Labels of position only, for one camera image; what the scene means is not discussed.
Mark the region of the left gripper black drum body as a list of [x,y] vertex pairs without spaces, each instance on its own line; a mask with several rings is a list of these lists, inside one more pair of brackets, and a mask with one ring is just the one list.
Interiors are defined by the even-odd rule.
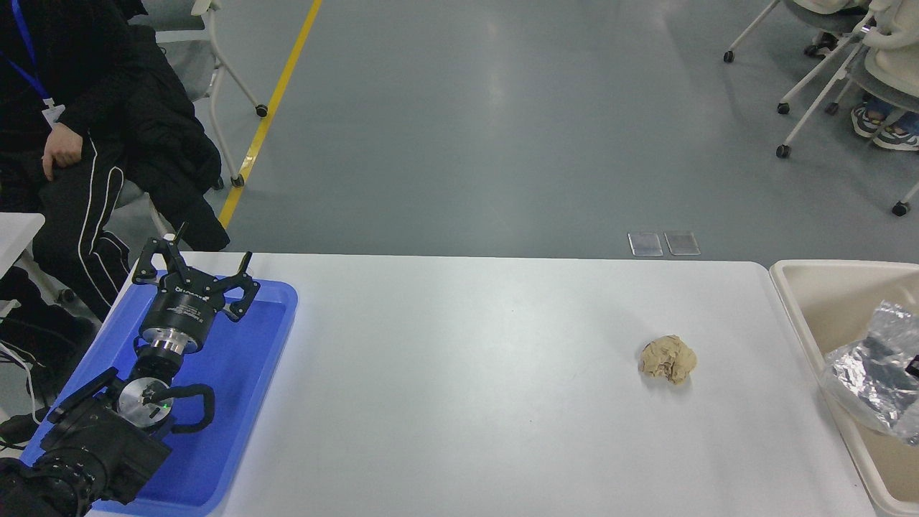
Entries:
[[185,337],[187,345],[204,345],[217,311],[223,308],[219,279],[186,282],[178,277],[157,279],[157,294],[140,324],[142,340],[153,343],[169,333]]

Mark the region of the person's hand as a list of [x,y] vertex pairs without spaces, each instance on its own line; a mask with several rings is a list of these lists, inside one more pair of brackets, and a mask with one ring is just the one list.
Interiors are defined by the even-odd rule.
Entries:
[[55,180],[55,167],[75,166],[82,160],[82,156],[82,135],[65,124],[56,122],[50,129],[50,134],[42,153],[42,170],[45,179],[47,181]]

